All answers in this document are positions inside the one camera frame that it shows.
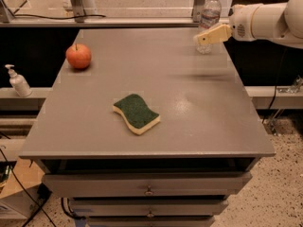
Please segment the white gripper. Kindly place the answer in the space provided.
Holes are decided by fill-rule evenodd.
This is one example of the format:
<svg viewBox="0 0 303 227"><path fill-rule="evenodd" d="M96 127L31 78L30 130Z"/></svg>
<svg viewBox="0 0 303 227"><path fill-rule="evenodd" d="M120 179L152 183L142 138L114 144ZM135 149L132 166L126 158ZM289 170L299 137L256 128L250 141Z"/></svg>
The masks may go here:
<svg viewBox="0 0 303 227"><path fill-rule="evenodd" d="M253 17L260 4L234 5L229 16L229 25L218 23L215 26L197 34L193 40L198 45L218 44L227 41L231 36L237 41L252 42L255 40L252 32Z"/></svg>

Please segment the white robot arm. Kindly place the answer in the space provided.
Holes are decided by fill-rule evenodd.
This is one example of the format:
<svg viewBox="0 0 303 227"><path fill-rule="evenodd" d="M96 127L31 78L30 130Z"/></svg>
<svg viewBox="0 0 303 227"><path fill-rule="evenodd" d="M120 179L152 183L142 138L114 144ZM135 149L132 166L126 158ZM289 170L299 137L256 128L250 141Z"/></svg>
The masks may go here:
<svg viewBox="0 0 303 227"><path fill-rule="evenodd" d="M237 41L267 40L274 44L303 48L303 0L285 3L235 5L229 23L218 23L194 36L197 45L218 44L233 37Z"/></svg>

